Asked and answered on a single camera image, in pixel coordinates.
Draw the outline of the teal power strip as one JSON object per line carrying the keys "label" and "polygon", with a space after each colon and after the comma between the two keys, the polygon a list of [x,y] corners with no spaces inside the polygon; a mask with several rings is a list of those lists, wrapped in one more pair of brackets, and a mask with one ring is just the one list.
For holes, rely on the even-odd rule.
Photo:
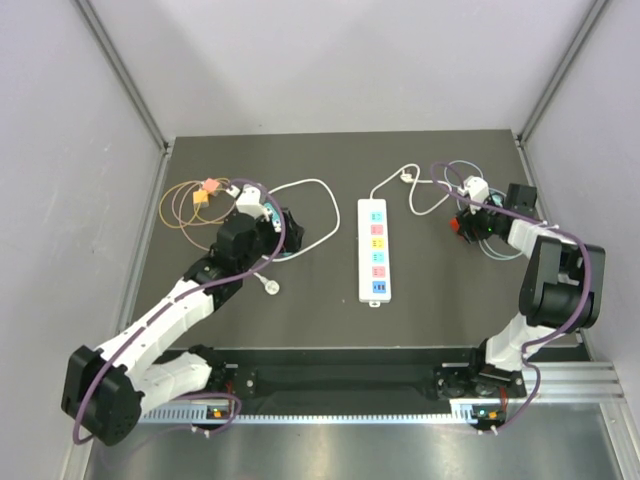
{"label": "teal power strip", "polygon": [[284,233],[284,243],[282,248],[280,249],[278,256],[274,259],[275,262],[284,262],[288,259],[293,253],[293,244],[294,244],[294,221],[293,216],[290,210],[286,207],[282,207],[280,209],[280,213],[275,209],[272,203],[266,202],[265,207],[267,208],[270,215],[271,225],[276,233],[276,239],[279,239],[281,233]]}

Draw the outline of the pink USB charger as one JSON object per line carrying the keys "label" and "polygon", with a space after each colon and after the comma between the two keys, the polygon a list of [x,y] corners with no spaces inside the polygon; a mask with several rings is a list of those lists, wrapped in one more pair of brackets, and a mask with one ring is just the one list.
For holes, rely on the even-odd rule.
{"label": "pink USB charger", "polygon": [[221,182],[218,179],[208,178],[202,182],[201,188],[208,194],[215,196],[221,186]]}

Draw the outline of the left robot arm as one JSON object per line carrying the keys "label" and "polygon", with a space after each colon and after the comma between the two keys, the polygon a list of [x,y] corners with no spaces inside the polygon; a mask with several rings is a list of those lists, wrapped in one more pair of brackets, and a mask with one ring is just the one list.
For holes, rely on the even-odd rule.
{"label": "left robot arm", "polygon": [[258,217],[234,212],[209,251],[193,263],[154,307],[96,348],[69,358],[61,401],[80,432],[106,446],[122,441],[149,411],[183,395],[216,396],[227,374],[210,347],[197,345],[165,363],[158,358],[183,334],[219,310],[243,285],[282,254],[297,253],[304,228],[287,209]]}

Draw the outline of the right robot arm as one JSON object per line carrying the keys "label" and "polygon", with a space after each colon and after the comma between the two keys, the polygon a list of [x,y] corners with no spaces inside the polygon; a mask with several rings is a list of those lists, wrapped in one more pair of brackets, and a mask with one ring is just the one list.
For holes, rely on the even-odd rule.
{"label": "right robot arm", "polygon": [[469,243],[497,236],[528,261],[518,312],[498,334],[473,349],[466,372],[481,397],[506,391],[522,397],[522,370],[547,343],[591,327],[600,312],[606,253],[580,244],[536,215],[537,191],[511,184],[505,196],[468,177],[457,189],[465,203],[451,222]]}

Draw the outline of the yellow USB charger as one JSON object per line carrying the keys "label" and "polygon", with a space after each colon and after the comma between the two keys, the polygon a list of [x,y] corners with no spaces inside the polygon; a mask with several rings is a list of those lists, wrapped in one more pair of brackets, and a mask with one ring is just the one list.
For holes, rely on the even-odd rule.
{"label": "yellow USB charger", "polygon": [[210,194],[207,190],[199,189],[192,194],[194,209],[207,208],[209,206]]}

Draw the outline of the white power strip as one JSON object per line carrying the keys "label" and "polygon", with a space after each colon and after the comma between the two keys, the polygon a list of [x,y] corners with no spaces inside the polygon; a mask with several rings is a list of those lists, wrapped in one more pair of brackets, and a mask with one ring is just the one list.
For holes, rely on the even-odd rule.
{"label": "white power strip", "polygon": [[357,201],[358,298],[371,308],[392,298],[387,203]]}

